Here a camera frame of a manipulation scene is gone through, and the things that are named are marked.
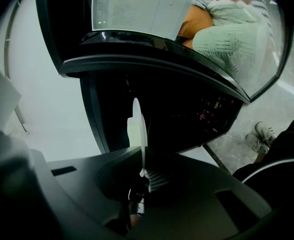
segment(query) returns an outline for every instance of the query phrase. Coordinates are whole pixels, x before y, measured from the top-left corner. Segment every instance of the white sneaker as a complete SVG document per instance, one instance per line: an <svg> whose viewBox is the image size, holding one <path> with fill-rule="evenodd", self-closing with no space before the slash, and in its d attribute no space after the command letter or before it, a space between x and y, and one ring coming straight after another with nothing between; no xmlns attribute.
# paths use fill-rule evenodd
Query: white sneaker
<svg viewBox="0 0 294 240"><path fill-rule="evenodd" d="M258 135L262 138L263 142L266 142L268 146L271 146L271 144L276 139L276 133L271 127L267 127L263 122L258 122L255 125L255 130L258 133Z"/></svg>
<svg viewBox="0 0 294 240"><path fill-rule="evenodd" d="M267 153L268 147L265 143L263 143L260 138L253 133L249 133L246 136L246 143L251 148L251 150L255 151L256 153Z"/></svg>

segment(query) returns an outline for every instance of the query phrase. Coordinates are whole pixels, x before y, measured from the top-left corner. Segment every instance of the leg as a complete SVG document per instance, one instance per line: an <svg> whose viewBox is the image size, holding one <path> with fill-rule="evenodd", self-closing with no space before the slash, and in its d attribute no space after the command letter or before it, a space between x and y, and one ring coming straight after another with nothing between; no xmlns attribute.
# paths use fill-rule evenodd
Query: leg
<svg viewBox="0 0 294 240"><path fill-rule="evenodd" d="M249 133L246 136L246 143L251 148L251 150L258 153L255 163L261 162L268 152L267 145L261 140L261 138L259 138L259 136L253 133Z"/></svg>
<svg viewBox="0 0 294 240"><path fill-rule="evenodd" d="M294 157L294 120L273 142L263 163Z"/></svg>

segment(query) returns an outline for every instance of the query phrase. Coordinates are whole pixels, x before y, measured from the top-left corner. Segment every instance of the curved black frame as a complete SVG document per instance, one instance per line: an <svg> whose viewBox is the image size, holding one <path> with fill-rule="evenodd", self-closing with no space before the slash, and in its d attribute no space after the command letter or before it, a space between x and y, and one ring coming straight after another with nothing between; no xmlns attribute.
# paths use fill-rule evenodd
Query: curved black frame
<svg viewBox="0 0 294 240"><path fill-rule="evenodd" d="M79 4L78 12L80 12L81 15L75 13L74 10L71 11L70 14L72 15L72 17L74 17L73 19L77 21L77 26L67 25L65 27L60 27L60 25L57 24L59 21L62 20L64 15L61 12L62 10L60 4L63 4L62 2L58 3L56 0L54 3L51 2L52 0L36 1L41 30L45 38L45 42L48 47L51 58L60 74L65 74L66 68L68 68L67 73L69 74L67 75L73 77L77 77L78 74L76 73L83 70L79 69L78 67L71 69L70 66L67 66L67 64L70 62L71 59L83 57L89 54L96 55L97 51L92 47L93 43L99 44L99 49L102 48L101 44L108 44L108 48L100 52L102 54L105 53L105 51L108 51L109 53L110 50L112 50L112 47L118 47L118 51L114 51L112 54L116 54L119 51L126 49L126 47L119 48L119 44L136 44L140 46L132 48L133 55L135 54L135 49L141 49L143 46L146 46L157 48L160 50L166 50L168 52L174 53L172 55L173 57L175 57L176 54L178 54L185 58L194 60L195 62L198 62L201 65L205 65L209 70L214 71L216 74L220 75L222 78L228 80L232 85L234 85L238 89L238 92L244 97L246 103L251 103L255 101L257 98L259 98L263 93L265 93L279 79L281 73L283 72L291 48L293 34L293 23L290 18L291 13L284 13L284 11L281 11L281 18L285 24L285 33L283 53L281 55L279 65L277 67L277 72L262 88L260 88L256 93L249 97L244 92L244 90L239 86L239 84L236 83L227 73L225 73L217 65L215 65L213 62L206 59L202 55L198 54L194 50L186 48L181 44L158 36L130 31L111 30L91 32L90 26L87 22L88 19L84 15L84 12L86 10L86 0L75 0L71 2L73 5L75 5L76 3ZM287 2L285 0L276 1L279 4Z"/></svg>
<svg viewBox="0 0 294 240"><path fill-rule="evenodd" d="M83 58L83 61L81 63L85 64L86 67L91 67L92 65L90 62L92 61L89 58ZM122 65L119 62L116 62L115 64L117 65L117 68L111 67L110 69L106 70L112 70L112 71L123 71L126 73L129 72L134 72L135 67L140 67L141 70L148 70L148 72L158 72L159 70L161 71L172 71L172 67L168 68L165 67L164 65L159 65L159 66L154 66L150 65L150 63L147 63L147 67L144 67L144 65L140 62L139 64L131 63L128 64L128 59L126 59L126 62ZM108 131L105 128L103 117L101 115L101 107L100 107L100 99L101 96L99 96L99 92L97 90L97 84L96 84L96 79L100 73L99 71L94 71L94 70L85 70L80 77L80 86L81 86L81 93L82 93L82 98L83 98L83 103L84 107L86 110L86 114L88 117L88 121L92 130L92 133L95 137L95 140L97 142L97 145L99 147L99 150L102 154L108 153L108 152L113 152L117 149L123 149L129 146L128 140L123 137L123 136L118 136L118 140L115 142L114 140L107 140L105 133ZM205 143L208 143L209 141L212 141L219 136L226 134L226 132L229 131L231 128L233 122L237 118L237 115L241 109L241 105L243 104L243 97L238 94L235 90L231 89L227 85L222 84L221 82L217 81L214 78L209 78L207 75L203 74L200 75L198 73L193 73L189 72L188 70L182 71L179 70L180 73L187 74L187 75L192 75L195 78L199 79L199 84L202 86L206 86L208 91L210 92L211 89L219 90L222 93L229 94L230 96L236 97L237 102L234 102L234 109L229 115L229 120L226 125L226 127L223 130L219 130L217 134L212 133L210 135L210 138L204 138L204 139L199 139L199 141L194 142L192 145L185 146L183 149L176 150L179 152L185 152L187 150L199 147Z"/></svg>

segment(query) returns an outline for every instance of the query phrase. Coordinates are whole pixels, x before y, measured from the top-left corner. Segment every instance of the machine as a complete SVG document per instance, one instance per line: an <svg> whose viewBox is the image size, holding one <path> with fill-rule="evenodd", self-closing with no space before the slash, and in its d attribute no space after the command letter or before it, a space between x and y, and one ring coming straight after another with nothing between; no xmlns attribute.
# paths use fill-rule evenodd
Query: machine
<svg viewBox="0 0 294 240"><path fill-rule="evenodd" d="M59 74L79 78L102 155L47 163L40 151L0 132L0 237L220 240L290 235L294 203L272 210L226 172L178 154L226 133L241 106L279 78L290 50L290 19L283 18L284 47L276 74L248 95L218 65L179 40L147 30L97 29L104 22L105 3L37 0L50 56ZM148 177L142 181L141 147L129 147L127 135L134 98L148 136ZM130 205L142 198L144 212L135 206L132 214ZM130 215L142 215L136 226Z"/></svg>

